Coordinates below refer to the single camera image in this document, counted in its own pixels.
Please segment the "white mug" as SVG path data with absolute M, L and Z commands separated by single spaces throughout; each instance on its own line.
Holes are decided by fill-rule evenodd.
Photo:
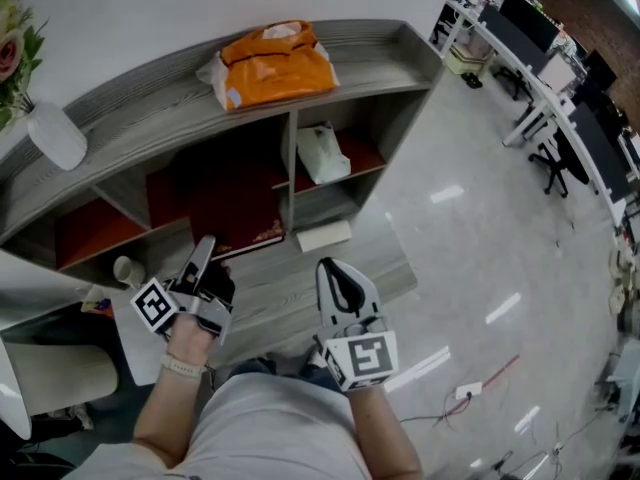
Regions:
M 128 256 L 119 256 L 113 264 L 113 275 L 122 284 L 140 288 L 146 278 L 144 266 Z

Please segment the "person's left forearm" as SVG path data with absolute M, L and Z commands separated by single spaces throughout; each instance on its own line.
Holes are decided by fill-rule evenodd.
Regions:
M 169 469 L 186 457 L 201 384 L 202 377 L 162 368 L 137 418 L 132 442 L 153 452 Z

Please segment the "person's white shirt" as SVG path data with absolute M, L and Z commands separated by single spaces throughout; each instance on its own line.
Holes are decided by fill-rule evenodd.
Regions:
M 138 444 L 103 444 L 64 480 L 370 479 L 345 396 L 249 373 L 207 402 L 176 467 Z

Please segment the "white plastic bag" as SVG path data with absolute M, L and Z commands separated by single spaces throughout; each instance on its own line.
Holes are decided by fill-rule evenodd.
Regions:
M 311 180 L 323 185 L 351 174 L 351 162 L 339 146 L 330 122 L 300 128 L 296 132 L 298 155 Z

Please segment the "dark red book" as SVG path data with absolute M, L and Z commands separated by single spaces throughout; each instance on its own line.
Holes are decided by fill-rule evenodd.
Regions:
M 278 197 L 263 163 L 249 157 L 211 162 L 192 173 L 188 187 L 193 239 L 212 236 L 214 260 L 284 240 Z

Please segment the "colourful small packet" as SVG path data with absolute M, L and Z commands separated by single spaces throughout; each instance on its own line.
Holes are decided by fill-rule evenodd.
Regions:
M 113 306 L 109 293 L 99 285 L 92 285 L 81 296 L 81 311 L 112 317 Z

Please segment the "white round table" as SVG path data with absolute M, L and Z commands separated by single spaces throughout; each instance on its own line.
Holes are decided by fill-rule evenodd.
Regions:
M 29 416 L 7 349 L 0 337 L 0 421 L 22 440 L 32 433 Z

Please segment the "grey wooden shelf unit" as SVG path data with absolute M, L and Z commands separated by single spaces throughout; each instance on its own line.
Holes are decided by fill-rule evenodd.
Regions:
M 315 266 L 321 251 L 303 252 L 295 236 L 299 231 L 349 220 L 352 239 L 329 246 L 327 253 L 360 269 L 383 301 L 413 290 L 415 275 L 371 194 L 437 84 L 440 60 L 405 22 L 328 20 L 313 28 L 340 82 L 328 95 L 224 112 L 196 77 L 226 45 L 221 38 L 150 61 L 76 99 L 66 111 L 89 144 L 78 167 L 64 171 L 29 146 L 0 162 L 0 245 L 51 266 L 57 259 L 54 209 L 85 191 L 148 224 L 150 210 L 141 203 L 145 169 L 158 167 L 182 147 L 266 121 L 276 126 L 277 159 L 289 177 L 275 192 L 290 235 L 230 261 L 237 286 L 232 327 L 214 363 L 297 345 L 319 328 Z M 343 181 L 296 188 L 293 181 L 302 172 L 293 161 L 293 133 L 313 119 L 343 126 L 348 145 L 367 156 L 367 167 Z

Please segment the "long white office desk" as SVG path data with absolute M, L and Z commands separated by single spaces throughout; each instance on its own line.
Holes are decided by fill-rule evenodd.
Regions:
M 450 33 L 451 36 L 457 35 L 463 22 L 469 22 L 500 57 L 524 75 L 524 78 L 538 95 L 534 110 L 502 140 L 502 145 L 508 147 L 522 137 L 525 129 L 533 123 L 539 114 L 553 117 L 556 125 L 564 133 L 582 162 L 589 176 L 589 184 L 594 187 L 599 197 L 604 201 L 612 225 L 616 229 L 620 229 L 627 206 L 626 197 L 630 193 L 630 185 L 617 161 L 617 156 L 604 154 L 605 151 L 611 151 L 612 148 L 588 108 L 581 105 L 567 114 L 562 108 L 560 97 L 541 78 L 534 75 L 508 50 L 503 50 L 500 46 L 492 45 L 489 42 L 491 36 L 478 23 L 478 17 L 482 11 L 478 13 L 456 0 L 447 0 L 446 5 L 458 14 Z

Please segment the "beige wristband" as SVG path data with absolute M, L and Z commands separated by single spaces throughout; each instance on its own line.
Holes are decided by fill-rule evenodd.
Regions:
M 200 379 L 206 371 L 205 366 L 192 365 L 190 363 L 183 362 L 169 353 L 163 354 L 161 358 L 161 366 L 167 371 L 190 379 Z

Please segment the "pale yellow bin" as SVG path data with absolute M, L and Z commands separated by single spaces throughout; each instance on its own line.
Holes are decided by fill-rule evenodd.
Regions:
M 492 50 L 483 57 L 476 57 L 464 45 L 454 43 L 445 56 L 445 65 L 454 75 L 470 73 L 482 77 L 493 57 Z

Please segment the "dark desk partition panel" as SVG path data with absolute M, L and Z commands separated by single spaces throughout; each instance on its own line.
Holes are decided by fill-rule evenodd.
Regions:
M 538 75 L 547 63 L 543 51 L 516 25 L 496 8 L 485 6 L 478 17 L 481 28 L 489 33 L 492 45 L 508 50 L 534 75 Z

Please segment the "orange plastic bag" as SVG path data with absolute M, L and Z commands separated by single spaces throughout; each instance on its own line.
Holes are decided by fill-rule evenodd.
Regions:
M 244 35 L 196 71 L 225 111 L 302 98 L 340 85 L 312 25 L 286 21 Z

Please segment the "pink flower bouquet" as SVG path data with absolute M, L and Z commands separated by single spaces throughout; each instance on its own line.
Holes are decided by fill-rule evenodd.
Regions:
M 32 24 L 33 9 L 22 0 L 0 0 L 0 131 L 35 105 L 28 95 L 32 73 L 42 63 L 42 29 Z

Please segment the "white flat box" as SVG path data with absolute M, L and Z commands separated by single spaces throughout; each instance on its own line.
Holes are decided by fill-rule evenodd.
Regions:
M 297 232 L 296 238 L 301 251 L 307 253 L 348 241 L 352 238 L 352 231 L 349 221 L 341 219 Z

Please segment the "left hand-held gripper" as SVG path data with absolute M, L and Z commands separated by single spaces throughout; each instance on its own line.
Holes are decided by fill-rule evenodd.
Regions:
M 153 278 L 132 297 L 131 306 L 150 332 L 168 338 L 175 317 L 188 314 L 224 342 L 236 286 L 225 265 L 210 262 L 215 242 L 212 235 L 200 239 L 182 268 L 182 286 L 176 280 L 164 286 Z

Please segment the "black office chair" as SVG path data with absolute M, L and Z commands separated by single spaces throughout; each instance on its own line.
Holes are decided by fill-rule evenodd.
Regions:
M 500 66 L 492 73 L 492 76 L 494 79 L 500 78 L 508 84 L 509 94 L 514 101 L 519 101 L 521 98 L 525 98 L 528 103 L 534 101 L 531 85 L 519 70 L 512 71 L 506 66 Z
M 441 14 L 439 15 L 436 25 L 431 33 L 430 41 L 433 46 L 439 45 L 442 36 L 447 37 L 450 34 L 455 20 L 456 18 L 454 11 L 450 7 L 445 6 Z
M 589 176 L 586 173 L 582 162 L 580 161 L 577 153 L 569 143 L 568 139 L 561 130 L 556 130 L 553 134 L 553 139 L 556 143 L 556 150 L 558 158 L 555 159 L 545 143 L 538 145 L 538 151 L 544 152 L 542 156 L 537 153 L 532 153 L 528 156 L 529 162 L 538 162 L 549 168 L 550 176 L 547 187 L 544 189 L 546 195 L 550 194 L 551 188 L 555 181 L 558 181 L 561 186 L 560 195 L 563 199 L 568 196 L 568 189 L 565 180 L 562 176 L 563 171 L 568 171 L 577 181 L 583 185 L 589 183 Z

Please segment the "person's right forearm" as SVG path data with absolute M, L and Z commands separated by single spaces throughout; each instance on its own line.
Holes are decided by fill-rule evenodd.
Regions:
M 356 440 L 372 480 L 424 480 L 421 463 L 382 387 L 347 394 Z

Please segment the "black computer monitor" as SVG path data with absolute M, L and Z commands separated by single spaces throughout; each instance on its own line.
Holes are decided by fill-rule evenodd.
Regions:
M 500 13 L 542 52 L 551 48 L 560 33 L 559 27 L 529 0 L 503 0 Z

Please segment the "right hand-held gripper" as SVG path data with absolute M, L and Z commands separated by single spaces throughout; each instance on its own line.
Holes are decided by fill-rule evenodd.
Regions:
M 344 328 L 322 328 L 314 340 L 343 393 L 384 383 L 399 370 L 396 333 L 387 325 L 375 284 L 344 261 L 322 258 L 316 268 L 318 308 L 323 326 L 352 317 Z

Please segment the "beige chair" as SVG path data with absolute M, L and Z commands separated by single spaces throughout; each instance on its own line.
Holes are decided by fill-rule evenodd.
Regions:
M 7 343 L 5 348 L 30 415 L 103 398 L 118 386 L 114 362 L 97 346 Z

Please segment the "person's blue jeans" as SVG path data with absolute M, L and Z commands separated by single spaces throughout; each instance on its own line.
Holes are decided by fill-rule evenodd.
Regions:
M 316 346 L 311 346 L 297 356 L 269 352 L 265 356 L 248 359 L 234 365 L 218 385 L 222 386 L 235 376 L 253 373 L 295 379 L 338 394 L 342 393 Z

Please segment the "person's left hand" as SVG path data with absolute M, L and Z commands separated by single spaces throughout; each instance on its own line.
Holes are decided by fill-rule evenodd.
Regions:
M 204 366 L 214 341 L 215 337 L 193 315 L 180 313 L 171 328 L 167 353 L 183 363 Z

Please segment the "white ceramic vase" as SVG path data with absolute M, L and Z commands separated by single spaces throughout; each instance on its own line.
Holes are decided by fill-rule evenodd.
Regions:
M 31 141 L 55 165 L 75 169 L 88 151 L 83 133 L 65 112 L 50 102 L 39 102 L 26 118 Z

